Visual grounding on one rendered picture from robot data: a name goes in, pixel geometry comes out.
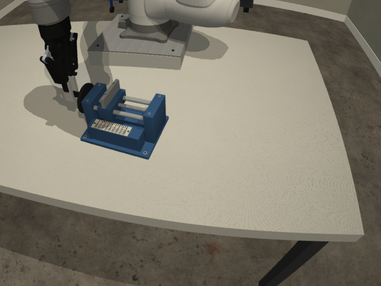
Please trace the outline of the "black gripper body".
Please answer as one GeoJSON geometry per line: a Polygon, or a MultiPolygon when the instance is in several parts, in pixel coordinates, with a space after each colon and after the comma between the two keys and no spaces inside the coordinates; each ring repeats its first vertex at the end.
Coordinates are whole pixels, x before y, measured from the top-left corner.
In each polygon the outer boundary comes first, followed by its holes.
{"type": "Polygon", "coordinates": [[[63,43],[64,52],[66,52],[64,39],[70,39],[71,36],[71,23],[69,16],[59,23],[49,26],[38,25],[38,28],[40,36],[45,42],[45,50],[47,49],[47,45],[49,45],[48,49],[51,52],[51,55],[58,57],[60,56],[58,44],[63,43]]]}

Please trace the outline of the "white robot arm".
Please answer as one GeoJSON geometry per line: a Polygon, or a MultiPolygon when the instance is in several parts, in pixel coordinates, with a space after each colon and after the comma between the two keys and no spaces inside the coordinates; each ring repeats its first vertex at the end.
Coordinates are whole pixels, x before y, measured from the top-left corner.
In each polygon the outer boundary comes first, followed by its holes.
{"type": "MultiPolygon", "coordinates": [[[[59,23],[71,13],[70,0],[28,2],[37,25],[59,23]]],[[[200,27],[232,24],[240,0],[128,0],[128,6],[130,19],[118,21],[119,27],[126,28],[120,38],[166,43],[179,22],[200,27]]]]}

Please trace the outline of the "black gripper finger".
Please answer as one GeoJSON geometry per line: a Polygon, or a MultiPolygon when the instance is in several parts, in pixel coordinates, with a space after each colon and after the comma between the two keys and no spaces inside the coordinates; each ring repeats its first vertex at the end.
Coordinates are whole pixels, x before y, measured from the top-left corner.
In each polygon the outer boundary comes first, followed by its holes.
{"type": "Polygon", "coordinates": [[[75,70],[78,69],[78,58],[77,58],[77,37],[78,33],[71,33],[70,39],[65,38],[65,48],[66,52],[65,54],[65,65],[67,69],[68,78],[71,82],[71,87],[73,91],[79,92],[79,89],[77,87],[77,82],[75,76],[77,76],[77,72],[75,70]]]}
{"type": "Polygon", "coordinates": [[[64,61],[65,55],[63,43],[58,44],[58,50],[60,53],[60,56],[58,57],[51,55],[51,52],[49,51],[48,47],[49,45],[47,45],[47,49],[45,51],[44,56],[40,57],[40,61],[44,63],[44,65],[46,66],[53,81],[57,84],[62,85],[65,99],[67,101],[74,102],[75,98],[64,61]]]}

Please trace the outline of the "blue bench vise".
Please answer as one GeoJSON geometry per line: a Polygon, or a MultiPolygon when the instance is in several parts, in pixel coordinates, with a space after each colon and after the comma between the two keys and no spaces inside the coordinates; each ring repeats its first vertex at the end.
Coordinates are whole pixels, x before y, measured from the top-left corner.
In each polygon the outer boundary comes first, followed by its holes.
{"type": "Polygon", "coordinates": [[[126,90],[120,89],[119,79],[108,89],[104,83],[85,83],[73,94],[88,124],[81,141],[149,160],[169,119],[165,95],[155,94],[152,101],[128,97],[126,90]],[[124,104],[126,101],[148,108],[124,104]]]}

